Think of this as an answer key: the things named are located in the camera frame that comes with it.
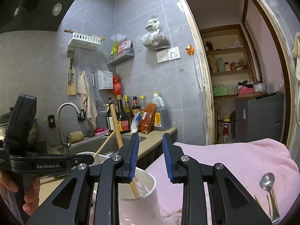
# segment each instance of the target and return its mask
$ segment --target faucet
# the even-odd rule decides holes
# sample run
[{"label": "faucet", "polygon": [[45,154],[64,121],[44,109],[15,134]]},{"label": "faucet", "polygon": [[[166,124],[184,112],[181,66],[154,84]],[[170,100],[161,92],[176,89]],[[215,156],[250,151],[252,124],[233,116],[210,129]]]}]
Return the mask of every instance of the faucet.
[{"label": "faucet", "polygon": [[65,107],[65,106],[72,106],[72,107],[74,107],[76,109],[76,111],[77,111],[77,118],[78,118],[78,120],[79,121],[83,121],[84,120],[84,116],[82,116],[81,110],[73,102],[65,102],[65,103],[62,103],[60,105],[60,107],[58,108],[58,111],[57,111],[57,124],[58,124],[58,129],[59,129],[61,144],[62,144],[62,146],[63,146],[64,149],[66,149],[66,146],[69,146],[69,143],[65,143],[65,141],[64,141],[64,137],[62,135],[62,124],[60,122],[60,112],[63,109],[63,107]]}]

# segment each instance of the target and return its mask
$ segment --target green container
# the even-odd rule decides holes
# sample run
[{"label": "green container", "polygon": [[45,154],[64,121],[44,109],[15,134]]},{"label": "green container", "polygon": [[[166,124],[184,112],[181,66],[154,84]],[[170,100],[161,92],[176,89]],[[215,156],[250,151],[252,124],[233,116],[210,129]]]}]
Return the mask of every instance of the green container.
[{"label": "green container", "polygon": [[214,88],[214,96],[226,96],[228,95],[227,87]]}]

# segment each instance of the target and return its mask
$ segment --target kitchen sink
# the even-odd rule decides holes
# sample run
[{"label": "kitchen sink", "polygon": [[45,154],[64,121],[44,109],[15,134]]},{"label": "kitchen sink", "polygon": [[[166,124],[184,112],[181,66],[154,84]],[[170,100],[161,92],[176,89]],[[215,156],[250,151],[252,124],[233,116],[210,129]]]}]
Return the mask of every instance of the kitchen sink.
[{"label": "kitchen sink", "polygon": [[[77,142],[75,144],[71,144],[68,148],[67,153],[63,150],[63,148],[59,148],[60,153],[68,154],[68,155],[75,155],[81,152],[96,152],[101,145],[107,140],[109,134],[102,135],[102,136],[94,136],[92,138]],[[129,145],[131,136],[129,135],[121,135],[123,145]],[[139,137],[139,142],[145,140],[146,137]],[[119,152],[119,147],[117,143],[116,136],[113,136],[106,146],[101,150],[100,154],[105,156],[113,156]]]}]

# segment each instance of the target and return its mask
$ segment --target red plastic bag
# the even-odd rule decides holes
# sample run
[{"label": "red plastic bag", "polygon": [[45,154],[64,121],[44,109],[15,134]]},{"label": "red plastic bag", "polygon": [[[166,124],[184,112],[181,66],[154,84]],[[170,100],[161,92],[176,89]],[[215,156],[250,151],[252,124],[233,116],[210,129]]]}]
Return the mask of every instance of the red plastic bag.
[{"label": "red plastic bag", "polygon": [[115,94],[115,95],[121,95],[122,93],[122,86],[121,84],[119,83],[119,78],[117,76],[113,76],[112,77],[112,83],[113,83],[113,90],[112,92]]}]

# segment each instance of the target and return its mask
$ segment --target pink towel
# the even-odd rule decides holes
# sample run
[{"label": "pink towel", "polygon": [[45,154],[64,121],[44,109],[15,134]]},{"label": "pink towel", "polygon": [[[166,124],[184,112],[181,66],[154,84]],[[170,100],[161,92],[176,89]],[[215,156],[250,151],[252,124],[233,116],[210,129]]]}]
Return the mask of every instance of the pink towel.
[{"label": "pink towel", "polygon": [[[286,215],[300,193],[300,174],[296,163],[291,159],[287,148],[272,139],[263,139],[250,143],[235,143],[223,145],[187,145],[176,142],[185,155],[191,156],[199,163],[213,166],[223,163],[241,184],[263,206],[269,215],[267,192],[260,188],[261,177],[268,172],[275,175],[274,190],[279,206],[281,219]],[[147,169],[157,181],[157,195],[162,215],[168,217],[166,224],[177,224],[182,208],[182,184],[172,184],[167,175],[164,156],[161,155]],[[210,207],[207,188],[205,189],[208,211],[208,224],[210,220]]]}]

